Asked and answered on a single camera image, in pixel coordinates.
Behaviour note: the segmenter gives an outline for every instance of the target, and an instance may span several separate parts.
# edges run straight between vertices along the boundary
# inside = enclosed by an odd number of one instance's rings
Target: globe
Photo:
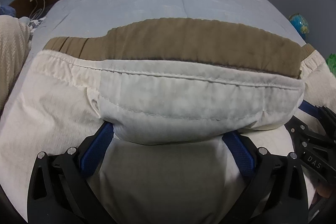
[[[303,40],[306,40],[309,34],[309,25],[307,20],[300,14],[294,14],[289,17],[289,22],[294,26]]]

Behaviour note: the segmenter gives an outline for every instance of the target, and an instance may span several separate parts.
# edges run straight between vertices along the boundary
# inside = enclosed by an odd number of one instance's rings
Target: mattress
[[[114,27],[155,18],[199,18],[243,23],[304,45],[289,21],[267,0],[61,0],[34,32],[31,51],[5,105],[0,130],[30,64],[53,37],[101,37]]]

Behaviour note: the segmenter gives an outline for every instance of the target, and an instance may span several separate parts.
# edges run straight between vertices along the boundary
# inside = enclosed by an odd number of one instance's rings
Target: silver bolt
[[[262,154],[262,155],[266,155],[267,154],[267,149],[265,147],[260,147],[258,149],[259,153]]]
[[[297,155],[294,152],[291,152],[289,155],[293,160],[297,158]]]
[[[69,155],[75,154],[76,153],[76,148],[75,147],[70,147],[67,152],[68,152]]]
[[[44,157],[44,155],[45,155],[44,152],[40,152],[40,153],[37,154],[37,157],[38,157],[39,159],[42,159],[42,158]]]

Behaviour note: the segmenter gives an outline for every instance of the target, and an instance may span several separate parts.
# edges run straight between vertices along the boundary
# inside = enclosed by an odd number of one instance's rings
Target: screw
[[[267,154],[267,149],[265,147],[260,147],[258,149],[259,153],[262,154],[262,155],[266,155]]]
[[[44,152],[40,152],[40,153],[37,154],[37,157],[38,157],[39,159],[42,159],[42,158],[44,157],[44,155],[45,155]]]
[[[75,154],[76,153],[76,148],[75,147],[70,147],[67,152],[68,152],[69,155]]]
[[[293,160],[297,158],[297,155],[294,152],[291,152],[289,155]]]

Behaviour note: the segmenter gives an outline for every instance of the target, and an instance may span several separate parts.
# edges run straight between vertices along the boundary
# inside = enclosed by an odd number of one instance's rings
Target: folded clothes
[[[8,16],[15,17],[16,11],[13,7],[0,5],[0,15],[8,15]]]

